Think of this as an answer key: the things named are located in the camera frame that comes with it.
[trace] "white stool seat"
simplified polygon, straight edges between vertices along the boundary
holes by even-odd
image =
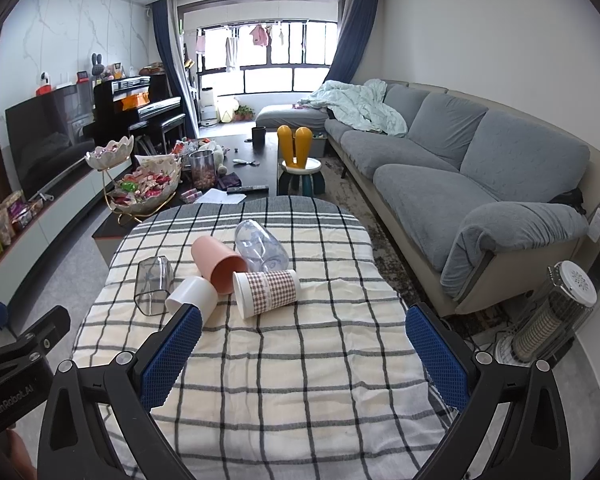
[[[308,158],[306,160],[306,167],[304,168],[304,170],[302,170],[301,168],[288,168],[286,166],[286,162],[283,160],[282,169],[292,175],[311,175],[314,173],[318,173],[318,171],[322,169],[322,163],[317,158]]]

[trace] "piano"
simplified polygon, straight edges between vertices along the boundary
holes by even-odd
[[[169,97],[166,74],[103,81],[93,88],[94,122],[85,127],[97,146],[133,135],[147,155],[168,153],[168,136],[184,136],[180,97]]]

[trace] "navy blue curtain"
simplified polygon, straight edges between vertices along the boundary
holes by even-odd
[[[162,59],[164,71],[167,73],[171,92],[179,96],[182,108],[185,113],[184,130],[187,137],[193,139],[196,137],[196,131],[193,128],[192,117],[187,112],[188,107],[185,99],[190,99],[185,95],[185,90],[180,85],[176,67],[173,63],[173,54],[171,53],[171,35],[169,33],[169,11],[167,9],[167,0],[158,0],[151,4],[152,15],[154,17],[155,44],[158,47],[158,54]]]
[[[376,20],[378,0],[353,0],[340,29],[338,47],[325,81],[350,83],[365,53]]]

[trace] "white heater top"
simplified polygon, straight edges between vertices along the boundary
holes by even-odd
[[[587,273],[579,266],[569,260],[562,262],[560,264],[560,277],[578,303],[588,307],[596,304],[598,300],[596,289]]]

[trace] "white tag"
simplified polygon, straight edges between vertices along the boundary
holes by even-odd
[[[588,235],[594,242],[597,242],[598,238],[600,238],[600,208],[597,209],[596,214],[591,219]]]

